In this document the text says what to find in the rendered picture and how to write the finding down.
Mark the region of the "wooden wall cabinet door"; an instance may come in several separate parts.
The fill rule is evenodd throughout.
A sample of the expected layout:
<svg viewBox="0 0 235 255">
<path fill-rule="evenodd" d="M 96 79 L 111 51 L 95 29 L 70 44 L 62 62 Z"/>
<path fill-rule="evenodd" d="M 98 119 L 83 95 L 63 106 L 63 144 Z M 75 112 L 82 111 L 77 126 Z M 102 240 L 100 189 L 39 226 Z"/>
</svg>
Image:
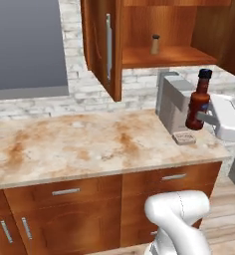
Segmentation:
<svg viewBox="0 0 235 255">
<path fill-rule="evenodd" d="M 228 6 L 200 6 L 192 46 L 214 57 L 216 65 L 235 76 L 235 0 Z"/>
<path fill-rule="evenodd" d="M 115 102 L 121 101 L 123 0 L 81 0 L 84 55 L 93 72 Z M 106 14 L 111 14 L 113 29 L 113 66 L 107 78 Z"/>
</svg>

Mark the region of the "tan shaker with dark cap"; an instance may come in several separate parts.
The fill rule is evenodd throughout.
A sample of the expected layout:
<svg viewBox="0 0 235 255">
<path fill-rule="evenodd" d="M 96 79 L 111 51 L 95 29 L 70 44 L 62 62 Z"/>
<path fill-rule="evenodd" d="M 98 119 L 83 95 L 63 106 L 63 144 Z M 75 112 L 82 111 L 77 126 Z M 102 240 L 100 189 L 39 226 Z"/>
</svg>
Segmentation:
<svg viewBox="0 0 235 255">
<path fill-rule="evenodd" d="M 159 38 L 160 36 L 157 34 L 152 35 L 152 44 L 150 49 L 151 55 L 157 55 L 159 53 Z"/>
</svg>

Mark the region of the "grey coffee machine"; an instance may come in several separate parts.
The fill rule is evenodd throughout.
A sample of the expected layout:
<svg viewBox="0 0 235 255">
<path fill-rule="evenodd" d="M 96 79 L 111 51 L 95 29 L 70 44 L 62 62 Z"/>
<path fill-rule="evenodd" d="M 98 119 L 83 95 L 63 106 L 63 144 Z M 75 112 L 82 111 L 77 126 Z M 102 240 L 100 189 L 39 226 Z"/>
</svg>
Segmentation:
<svg viewBox="0 0 235 255">
<path fill-rule="evenodd" d="M 185 125 L 195 87 L 177 72 L 159 72 L 157 87 L 156 115 L 178 145 L 195 144 L 195 136 Z"/>
</svg>

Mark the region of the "open wooden wall cabinet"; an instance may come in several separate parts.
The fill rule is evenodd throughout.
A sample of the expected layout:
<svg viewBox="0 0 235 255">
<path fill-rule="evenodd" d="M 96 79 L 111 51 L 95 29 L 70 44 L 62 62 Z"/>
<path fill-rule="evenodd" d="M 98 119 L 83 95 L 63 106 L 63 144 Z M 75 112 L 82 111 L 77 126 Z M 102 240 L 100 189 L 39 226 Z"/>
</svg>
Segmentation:
<svg viewBox="0 0 235 255">
<path fill-rule="evenodd" d="M 215 64 L 192 46 L 197 8 L 228 6 L 230 0 L 123 0 L 122 66 L 153 68 Z M 159 53 L 151 55 L 152 35 Z"/>
</svg>

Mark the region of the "grey window pane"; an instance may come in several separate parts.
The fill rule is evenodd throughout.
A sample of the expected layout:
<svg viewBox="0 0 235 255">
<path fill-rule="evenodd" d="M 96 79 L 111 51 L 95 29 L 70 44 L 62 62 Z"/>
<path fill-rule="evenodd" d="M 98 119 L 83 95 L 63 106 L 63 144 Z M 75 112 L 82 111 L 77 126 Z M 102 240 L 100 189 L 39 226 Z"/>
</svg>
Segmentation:
<svg viewBox="0 0 235 255">
<path fill-rule="evenodd" d="M 0 100 L 69 93 L 58 0 L 0 0 Z"/>
</svg>

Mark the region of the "red-brown hot sauce bottle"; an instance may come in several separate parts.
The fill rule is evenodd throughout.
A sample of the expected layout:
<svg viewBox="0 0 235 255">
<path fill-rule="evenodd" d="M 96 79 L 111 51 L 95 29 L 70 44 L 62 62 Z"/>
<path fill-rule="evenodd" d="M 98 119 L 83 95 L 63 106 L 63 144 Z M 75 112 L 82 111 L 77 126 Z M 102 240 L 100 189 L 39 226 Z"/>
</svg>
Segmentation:
<svg viewBox="0 0 235 255">
<path fill-rule="evenodd" d="M 209 80 L 212 77 L 212 71 L 201 69 L 198 74 L 198 83 L 196 91 L 191 94 L 188 105 L 188 114 L 185 125 L 193 130 L 203 128 L 204 121 L 200 121 L 196 116 L 198 112 L 205 113 L 208 109 L 210 95 L 208 94 Z"/>
</svg>

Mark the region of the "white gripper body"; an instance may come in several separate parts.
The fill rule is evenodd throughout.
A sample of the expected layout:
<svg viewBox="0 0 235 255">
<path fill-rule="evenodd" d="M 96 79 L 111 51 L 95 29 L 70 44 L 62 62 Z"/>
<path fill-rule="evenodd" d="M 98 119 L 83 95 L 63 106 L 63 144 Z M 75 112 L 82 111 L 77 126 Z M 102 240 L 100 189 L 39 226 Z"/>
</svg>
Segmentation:
<svg viewBox="0 0 235 255">
<path fill-rule="evenodd" d="M 212 114 L 217 118 L 214 132 L 222 140 L 235 142 L 235 97 L 212 94 Z"/>
</svg>

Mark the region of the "wide wooden drawer front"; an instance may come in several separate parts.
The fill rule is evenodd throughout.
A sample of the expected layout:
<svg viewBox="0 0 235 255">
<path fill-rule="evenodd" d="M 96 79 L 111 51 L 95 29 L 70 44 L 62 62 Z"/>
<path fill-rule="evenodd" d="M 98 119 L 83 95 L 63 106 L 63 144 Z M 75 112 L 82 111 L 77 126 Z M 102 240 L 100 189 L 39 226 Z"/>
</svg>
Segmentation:
<svg viewBox="0 0 235 255">
<path fill-rule="evenodd" d="M 21 212 L 68 203 L 119 197 L 121 195 L 121 181 L 120 175 L 110 175 L 7 188 L 4 193 L 11 209 L 15 212 Z M 71 188 L 80 188 L 81 191 L 65 195 L 52 195 L 52 191 Z"/>
</svg>

